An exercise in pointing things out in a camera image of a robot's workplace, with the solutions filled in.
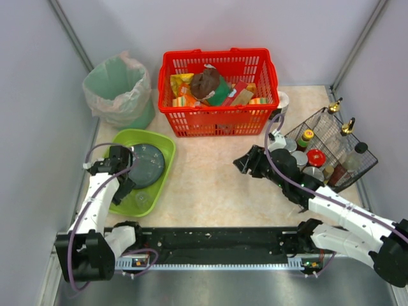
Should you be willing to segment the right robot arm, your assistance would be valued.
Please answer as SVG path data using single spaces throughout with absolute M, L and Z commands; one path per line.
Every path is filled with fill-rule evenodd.
M 233 164 L 241 173 L 268 179 L 292 203 L 323 215 L 338 226 L 307 221 L 298 227 L 306 246 L 345 254 L 372 268 L 389 284 L 407 285 L 407 220 L 391 221 L 345 200 L 320 180 L 301 171 L 283 145 L 269 151 L 254 145 Z

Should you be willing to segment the blue ceramic plate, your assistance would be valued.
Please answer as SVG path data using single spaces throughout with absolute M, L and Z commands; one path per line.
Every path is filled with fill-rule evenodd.
M 134 189 L 143 189 L 155 183 L 163 174 L 165 160 L 163 153 L 156 147 L 147 143 L 132 146 L 135 153 L 133 164 L 129 172 L 129 179 Z

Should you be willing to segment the silver lid jar blue label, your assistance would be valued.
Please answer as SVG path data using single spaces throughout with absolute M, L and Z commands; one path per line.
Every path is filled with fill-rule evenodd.
M 296 150 L 292 153 L 292 156 L 296 159 L 296 164 L 299 170 L 303 170 L 307 166 L 309 160 L 306 153 Z

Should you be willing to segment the yellow cap sauce bottle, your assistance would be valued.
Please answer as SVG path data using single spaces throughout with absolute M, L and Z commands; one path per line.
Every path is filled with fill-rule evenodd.
M 314 137 L 314 132 L 311 129 L 306 129 L 296 141 L 296 149 L 300 152 L 305 152 L 310 141 Z

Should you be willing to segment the dark vinegar bottle black cap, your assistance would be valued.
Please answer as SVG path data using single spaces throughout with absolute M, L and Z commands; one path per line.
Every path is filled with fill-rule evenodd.
M 334 172 L 328 181 L 330 187 L 335 184 L 346 174 L 354 173 L 362 163 L 362 156 L 368 150 L 368 145 L 365 142 L 359 142 L 350 152 L 342 154 L 339 163 L 334 168 Z

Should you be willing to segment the red lid sauce jar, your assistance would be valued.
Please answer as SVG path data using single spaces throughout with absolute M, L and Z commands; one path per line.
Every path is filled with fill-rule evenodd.
M 322 167 L 326 162 L 326 155 L 319 149 L 310 149 L 307 152 L 308 165 L 316 168 Z

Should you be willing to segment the clear bottle with gold pourer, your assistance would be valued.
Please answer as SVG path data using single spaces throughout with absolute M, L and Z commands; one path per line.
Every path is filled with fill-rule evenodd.
M 343 97 L 339 98 L 328 106 L 327 111 L 321 114 L 319 124 L 316 126 L 319 128 L 321 135 L 324 135 L 335 124 L 335 114 L 340 111 L 342 101 Z

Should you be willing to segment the tall clear jar foil lid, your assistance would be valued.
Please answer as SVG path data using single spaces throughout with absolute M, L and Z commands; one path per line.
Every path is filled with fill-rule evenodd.
M 324 182 L 324 174 L 319 168 L 316 168 L 314 166 L 307 166 L 303 169 L 303 173 L 314 177 L 320 182 Z

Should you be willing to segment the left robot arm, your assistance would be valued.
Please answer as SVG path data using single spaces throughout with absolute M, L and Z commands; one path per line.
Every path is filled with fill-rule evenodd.
M 65 281 L 107 281 L 116 260 L 136 242 L 137 225 L 125 222 L 105 233 L 110 205 L 119 204 L 132 190 L 128 173 L 135 166 L 133 149 L 108 144 L 108 156 L 94 162 L 85 158 L 82 167 L 90 175 L 89 188 L 79 214 L 67 233 L 58 234 L 55 249 Z

